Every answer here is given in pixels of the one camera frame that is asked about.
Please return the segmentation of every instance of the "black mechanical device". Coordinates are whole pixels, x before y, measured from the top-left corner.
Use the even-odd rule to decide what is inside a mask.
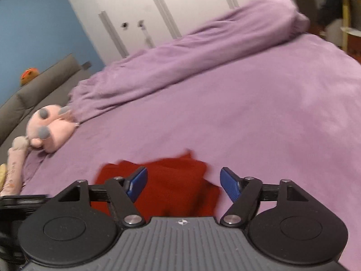
[[[345,271],[344,223],[296,185],[263,184],[228,168],[221,185],[233,205],[213,217],[153,217],[133,203],[147,170],[104,185],[77,180],[52,199],[0,199],[0,257],[24,271]],[[90,206],[107,202],[108,216]],[[263,201],[277,206],[257,215]]]

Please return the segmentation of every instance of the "silver screw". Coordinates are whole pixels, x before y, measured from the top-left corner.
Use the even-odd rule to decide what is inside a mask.
[[[142,218],[139,215],[128,215],[124,218],[124,222],[127,224],[138,224],[142,221]]]
[[[237,215],[227,215],[223,217],[223,221],[227,224],[237,224],[241,222],[241,217]]]

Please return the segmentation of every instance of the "orange plush toy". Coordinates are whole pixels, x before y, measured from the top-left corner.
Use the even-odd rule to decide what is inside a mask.
[[[39,70],[37,70],[36,68],[29,68],[28,70],[26,70],[20,78],[20,84],[21,86],[24,86],[25,84],[27,84],[29,81],[33,80],[35,77],[37,77],[40,74]]]

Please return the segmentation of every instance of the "white wardrobe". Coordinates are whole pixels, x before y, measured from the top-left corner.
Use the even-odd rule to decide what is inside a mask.
[[[247,1],[69,0],[106,65],[142,48],[151,48],[187,34]],[[139,21],[143,21],[146,30],[142,30]]]

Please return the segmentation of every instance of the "bed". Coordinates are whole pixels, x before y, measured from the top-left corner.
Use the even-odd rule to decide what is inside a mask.
[[[345,222],[340,262],[357,270],[361,66],[308,25],[290,0],[252,0],[80,82],[69,103],[80,127],[56,153],[29,154],[22,194],[55,195],[93,182],[105,163],[191,149],[217,185],[223,166],[294,180]],[[217,216],[230,204],[223,194]]]

